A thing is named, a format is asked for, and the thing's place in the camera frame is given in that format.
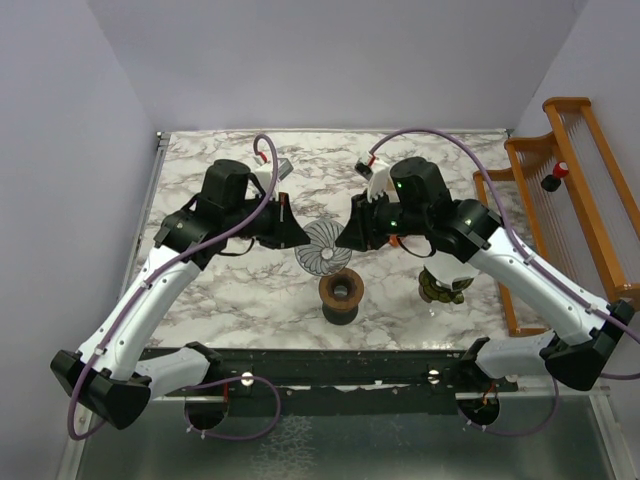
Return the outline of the grey ribbed glass dripper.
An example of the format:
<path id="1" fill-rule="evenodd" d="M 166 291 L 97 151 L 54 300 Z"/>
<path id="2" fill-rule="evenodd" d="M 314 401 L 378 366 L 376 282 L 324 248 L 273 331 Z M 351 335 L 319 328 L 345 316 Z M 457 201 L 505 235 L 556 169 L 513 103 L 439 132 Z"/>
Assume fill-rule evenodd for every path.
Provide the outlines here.
<path id="1" fill-rule="evenodd" d="M 352 257 L 348 248 L 338 247 L 336 240 L 344 230 L 342 224 L 331 219 L 314 220 L 303 227 L 310 243 L 294 249 L 299 266 L 308 274 L 331 276 L 345 268 Z"/>

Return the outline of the round wooden dripper base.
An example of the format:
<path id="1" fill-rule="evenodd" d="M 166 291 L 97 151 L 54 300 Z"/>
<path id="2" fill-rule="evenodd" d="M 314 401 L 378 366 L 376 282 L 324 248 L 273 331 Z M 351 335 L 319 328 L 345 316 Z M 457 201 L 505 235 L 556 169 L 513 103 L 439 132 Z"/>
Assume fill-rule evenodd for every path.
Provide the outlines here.
<path id="1" fill-rule="evenodd" d="M 336 311 L 349 311 L 357 307 L 364 295 L 364 282 L 352 269 L 344 268 L 319 282 L 321 302 Z"/>

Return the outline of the white paper coffee filter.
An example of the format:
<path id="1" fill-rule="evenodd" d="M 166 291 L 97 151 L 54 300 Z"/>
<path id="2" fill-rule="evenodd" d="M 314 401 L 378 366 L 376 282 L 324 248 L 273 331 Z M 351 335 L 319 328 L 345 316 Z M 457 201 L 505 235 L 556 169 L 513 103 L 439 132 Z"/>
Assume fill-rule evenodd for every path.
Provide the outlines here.
<path id="1" fill-rule="evenodd" d="M 433 278 L 432 283 L 447 291 L 462 291 L 479 275 L 479 270 L 469 263 L 443 252 L 426 258 L 423 265 Z"/>

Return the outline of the green glass dripper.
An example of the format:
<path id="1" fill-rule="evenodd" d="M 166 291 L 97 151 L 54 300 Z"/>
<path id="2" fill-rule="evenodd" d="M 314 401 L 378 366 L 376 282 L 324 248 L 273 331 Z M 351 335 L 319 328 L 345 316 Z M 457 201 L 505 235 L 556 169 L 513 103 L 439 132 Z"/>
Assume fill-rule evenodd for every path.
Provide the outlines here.
<path id="1" fill-rule="evenodd" d="M 473 278 L 455 281 L 452 287 L 448 288 L 424 268 L 419 274 L 418 281 L 418 292 L 423 301 L 459 305 L 464 302 L 463 291 L 472 285 Z"/>

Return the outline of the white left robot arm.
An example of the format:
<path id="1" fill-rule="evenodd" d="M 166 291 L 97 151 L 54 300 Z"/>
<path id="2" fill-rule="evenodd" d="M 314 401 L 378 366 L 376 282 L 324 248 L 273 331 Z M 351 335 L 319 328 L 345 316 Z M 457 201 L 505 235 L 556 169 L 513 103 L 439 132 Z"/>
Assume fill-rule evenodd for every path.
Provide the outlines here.
<path id="1" fill-rule="evenodd" d="M 107 319 L 76 350 L 53 357 L 50 368 L 72 404 L 122 430 L 156 397 L 218 388 L 221 358 L 198 342 L 151 360 L 141 354 L 171 305 L 228 239 L 256 240 L 272 250 L 309 243 L 288 195 L 277 188 L 292 169 L 286 160 L 256 168 L 217 160 L 207 169 L 200 192 L 163 220 L 141 271 Z"/>

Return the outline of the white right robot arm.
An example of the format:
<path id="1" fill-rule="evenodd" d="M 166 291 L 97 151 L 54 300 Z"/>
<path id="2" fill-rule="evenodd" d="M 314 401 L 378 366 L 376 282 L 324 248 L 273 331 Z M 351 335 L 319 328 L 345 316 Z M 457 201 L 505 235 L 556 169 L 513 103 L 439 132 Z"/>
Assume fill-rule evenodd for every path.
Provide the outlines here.
<path id="1" fill-rule="evenodd" d="M 509 375 L 550 374 L 563 385 L 590 390 L 634 315 L 625 301 L 608 302 L 568 279 L 476 199 L 454 200 L 439 167 L 421 157 L 376 172 L 373 184 L 393 184 L 398 195 L 364 192 L 351 199 L 340 248 L 378 250 L 390 236 L 422 236 L 435 253 L 427 270 L 442 284 L 456 273 L 490 275 L 548 323 L 528 337 L 476 341 L 459 367 L 461 383 L 481 391 Z"/>

